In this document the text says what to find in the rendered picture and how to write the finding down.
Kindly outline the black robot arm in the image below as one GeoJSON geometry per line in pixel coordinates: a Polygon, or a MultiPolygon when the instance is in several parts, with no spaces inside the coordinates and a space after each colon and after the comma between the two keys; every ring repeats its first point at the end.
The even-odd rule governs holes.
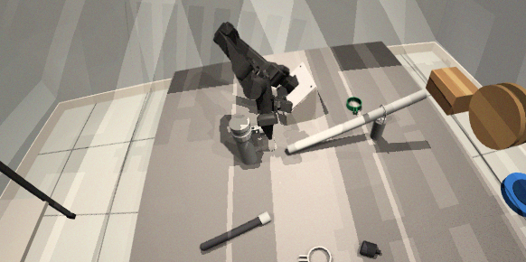
{"type": "MultiPolygon", "coordinates": [[[[214,34],[213,41],[220,45],[232,62],[232,71],[246,98],[257,99],[271,92],[271,86],[277,88],[279,84],[285,87],[289,94],[299,85],[297,76],[290,75],[288,67],[265,60],[240,39],[238,31],[233,27],[232,23],[222,23],[214,34]]],[[[278,110],[291,113],[293,103],[285,96],[276,98],[273,95],[273,100],[274,113],[278,113],[278,110]]]]}

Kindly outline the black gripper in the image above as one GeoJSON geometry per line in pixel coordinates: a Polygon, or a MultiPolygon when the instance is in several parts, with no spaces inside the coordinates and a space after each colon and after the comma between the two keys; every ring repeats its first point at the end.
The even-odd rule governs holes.
{"type": "Polygon", "coordinates": [[[272,140],[273,136],[273,125],[277,124],[277,114],[274,111],[274,100],[272,91],[263,94],[259,98],[255,99],[258,109],[257,122],[258,126],[262,128],[268,140],[272,140]]]}

